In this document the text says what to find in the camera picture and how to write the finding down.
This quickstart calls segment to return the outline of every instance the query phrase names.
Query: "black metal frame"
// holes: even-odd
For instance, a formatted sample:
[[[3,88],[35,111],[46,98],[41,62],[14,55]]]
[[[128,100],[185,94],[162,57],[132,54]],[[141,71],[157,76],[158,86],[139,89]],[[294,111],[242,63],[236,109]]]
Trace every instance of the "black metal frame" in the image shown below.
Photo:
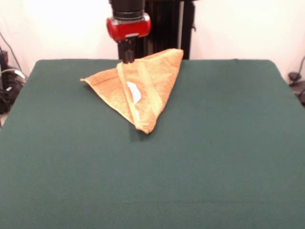
[[[190,58],[191,36],[195,5],[193,0],[184,1],[181,49],[184,59]],[[150,34],[138,38],[135,42],[135,58],[178,47],[180,0],[147,0],[145,11],[152,20]],[[118,46],[119,59],[123,59],[123,50]]]

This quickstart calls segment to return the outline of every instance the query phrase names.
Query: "green tablecloth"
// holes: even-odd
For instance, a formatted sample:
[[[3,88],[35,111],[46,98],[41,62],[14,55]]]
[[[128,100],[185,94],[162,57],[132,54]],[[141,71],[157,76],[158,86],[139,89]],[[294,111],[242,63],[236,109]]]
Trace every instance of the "green tablecloth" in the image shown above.
[[[269,61],[184,61],[151,135],[39,61],[0,131],[1,229],[303,229],[305,113]]]

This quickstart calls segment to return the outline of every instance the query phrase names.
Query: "white wall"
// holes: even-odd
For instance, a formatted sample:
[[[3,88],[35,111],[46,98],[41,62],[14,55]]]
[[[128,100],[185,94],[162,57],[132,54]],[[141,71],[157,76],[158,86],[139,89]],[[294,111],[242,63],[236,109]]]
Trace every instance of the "white wall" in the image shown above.
[[[191,58],[270,59],[284,78],[298,69],[305,0],[199,0],[196,6]],[[0,30],[27,74],[39,59],[117,59],[105,27],[110,15],[108,0],[0,0]]]
[[[269,59],[286,79],[305,55],[305,0],[200,0],[191,58]]]
[[[108,0],[0,0],[0,30],[26,74],[40,59],[117,59],[110,15]]]

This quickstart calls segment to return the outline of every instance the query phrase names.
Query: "white label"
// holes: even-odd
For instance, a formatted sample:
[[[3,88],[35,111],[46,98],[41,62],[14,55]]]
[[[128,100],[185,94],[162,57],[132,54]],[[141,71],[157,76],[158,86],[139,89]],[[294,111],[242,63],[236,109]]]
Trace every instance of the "white label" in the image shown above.
[[[132,82],[126,82],[126,83],[132,93],[133,104],[137,104],[141,100],[141,92],[139,91],[136,84]]]

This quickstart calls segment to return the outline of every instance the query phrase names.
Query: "folded towel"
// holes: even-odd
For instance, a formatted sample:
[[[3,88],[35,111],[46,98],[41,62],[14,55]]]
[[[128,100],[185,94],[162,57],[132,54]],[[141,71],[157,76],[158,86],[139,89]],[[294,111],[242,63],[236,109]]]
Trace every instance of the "folded towel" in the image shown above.
[[[165,108],[179,73],[183,51],[168,49],[133,63],[119,63],[81,79],[111,108],[149,134]]]

